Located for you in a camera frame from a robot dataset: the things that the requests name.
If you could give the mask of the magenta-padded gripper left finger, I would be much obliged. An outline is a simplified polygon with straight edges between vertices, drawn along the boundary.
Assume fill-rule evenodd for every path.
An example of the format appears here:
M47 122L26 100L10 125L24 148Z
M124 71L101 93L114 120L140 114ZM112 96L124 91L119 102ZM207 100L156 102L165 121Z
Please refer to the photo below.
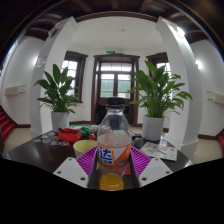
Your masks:
M80 187L91 187L97 175L97 148L93 147L77 158L68 157L54 171L54 175Z

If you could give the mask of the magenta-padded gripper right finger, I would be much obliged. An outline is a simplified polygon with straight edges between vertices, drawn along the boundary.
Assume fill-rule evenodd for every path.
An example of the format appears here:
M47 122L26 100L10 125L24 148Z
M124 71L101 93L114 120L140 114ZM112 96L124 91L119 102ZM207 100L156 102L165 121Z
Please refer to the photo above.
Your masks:
M159 158L151 158L139 149L132 147L130 173L134 188L144 187L172 174L171 169Z

